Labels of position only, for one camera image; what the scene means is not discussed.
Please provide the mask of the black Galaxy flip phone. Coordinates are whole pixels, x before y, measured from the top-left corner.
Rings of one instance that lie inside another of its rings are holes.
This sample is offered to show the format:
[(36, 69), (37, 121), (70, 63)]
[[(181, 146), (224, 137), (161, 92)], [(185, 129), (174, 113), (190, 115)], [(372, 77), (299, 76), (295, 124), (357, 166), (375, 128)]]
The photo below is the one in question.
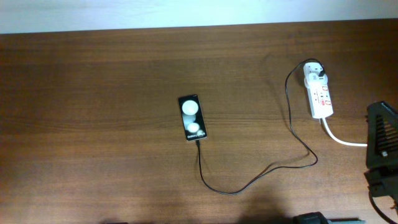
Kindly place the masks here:
[(178, 98), (180, 114), (187, 141), (198, 141), (208, 136), (198, 95)]

